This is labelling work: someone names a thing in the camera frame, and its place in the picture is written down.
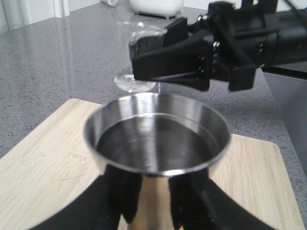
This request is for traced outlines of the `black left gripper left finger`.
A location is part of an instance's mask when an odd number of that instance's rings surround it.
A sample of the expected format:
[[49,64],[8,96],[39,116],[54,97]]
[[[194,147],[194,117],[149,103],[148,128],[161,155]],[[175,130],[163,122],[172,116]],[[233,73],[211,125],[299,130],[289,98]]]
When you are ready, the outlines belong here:
[[132,221],[137,211],[142,176],[113,166],[61,211],[35,230],[116,230],[120,217]]

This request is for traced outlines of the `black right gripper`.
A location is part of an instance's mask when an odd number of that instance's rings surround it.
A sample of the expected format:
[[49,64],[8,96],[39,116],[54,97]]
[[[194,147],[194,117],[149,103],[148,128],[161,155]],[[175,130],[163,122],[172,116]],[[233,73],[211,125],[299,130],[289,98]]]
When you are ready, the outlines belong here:
[[253,88],[256,69],[270,64],[277,48],[277,1],[210,3],[192,24],[185,17],[165,27],[161,49],[132,58],[134,78],[180,84],[207,91],[210,80],[226,81],[230,91]]

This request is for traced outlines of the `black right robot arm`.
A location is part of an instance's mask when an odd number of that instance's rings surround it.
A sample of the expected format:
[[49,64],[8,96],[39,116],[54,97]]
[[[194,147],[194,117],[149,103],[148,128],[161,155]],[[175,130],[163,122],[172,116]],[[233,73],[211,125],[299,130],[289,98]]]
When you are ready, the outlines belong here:
[[277,1],[210,3],[193,24],[184,17],[163,37],[148,35],[129,45],[134,78],[207,91],[210,80],[228,82],[231,91],[253,87],[261,67],[307,59],[307,11],[277,11]]

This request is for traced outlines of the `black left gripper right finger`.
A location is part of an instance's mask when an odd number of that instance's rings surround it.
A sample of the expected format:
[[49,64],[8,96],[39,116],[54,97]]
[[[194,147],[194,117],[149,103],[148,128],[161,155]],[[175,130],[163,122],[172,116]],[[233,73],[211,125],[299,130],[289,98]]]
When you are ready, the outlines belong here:
[[177,230],[261,229],[261,222],[226,195],[207,169],[171,177],[168,183]]

